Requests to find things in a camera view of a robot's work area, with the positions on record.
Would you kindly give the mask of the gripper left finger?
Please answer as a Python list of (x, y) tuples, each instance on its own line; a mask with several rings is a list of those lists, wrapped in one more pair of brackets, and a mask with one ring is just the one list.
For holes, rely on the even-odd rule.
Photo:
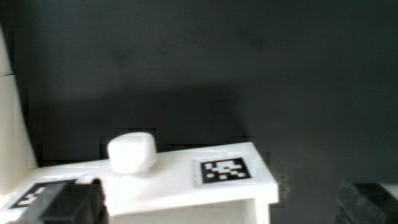
[(99, 179), (46, 187), (23, 213), (23, 224), (108, 224)]

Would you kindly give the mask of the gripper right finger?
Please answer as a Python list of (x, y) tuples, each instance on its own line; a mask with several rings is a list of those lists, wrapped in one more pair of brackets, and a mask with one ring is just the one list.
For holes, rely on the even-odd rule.
[(333, 224), (398, 224), (398, 199), (378, 183), (341, 183)]

